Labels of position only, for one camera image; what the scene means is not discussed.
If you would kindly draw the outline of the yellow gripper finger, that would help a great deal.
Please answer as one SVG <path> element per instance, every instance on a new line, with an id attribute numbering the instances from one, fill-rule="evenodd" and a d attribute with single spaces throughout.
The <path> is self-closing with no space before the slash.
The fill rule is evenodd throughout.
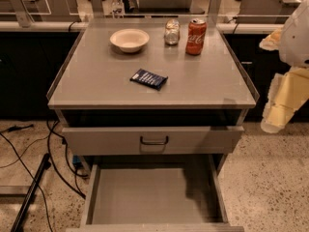
<path id="1" fill-rule="evenodd" d="M 272 33 L 261 40 L 259 43 L 259 48 L 268 51 L 278 50 L 281 42 L 281 32 L 281 28 L 274 30 Z"/>
<path id="2" fill-rule="evenodd" d="M 285 74 L 277 73 L 270 82 L 261 129 L 278 133 L 309 100 L 309 70 L 291 67 Z"/>

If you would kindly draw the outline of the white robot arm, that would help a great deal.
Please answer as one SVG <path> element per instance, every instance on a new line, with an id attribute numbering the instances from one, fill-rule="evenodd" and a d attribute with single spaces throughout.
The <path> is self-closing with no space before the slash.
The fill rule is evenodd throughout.
<path id="1" fill-rule="evenodd" d="M 277 50 L 280 60 L 291 67 L 271 80 L 261 122 L 263 131 L 278 133 L 309 100 L 309 0 L 303 0 L 259 47 Z"/>

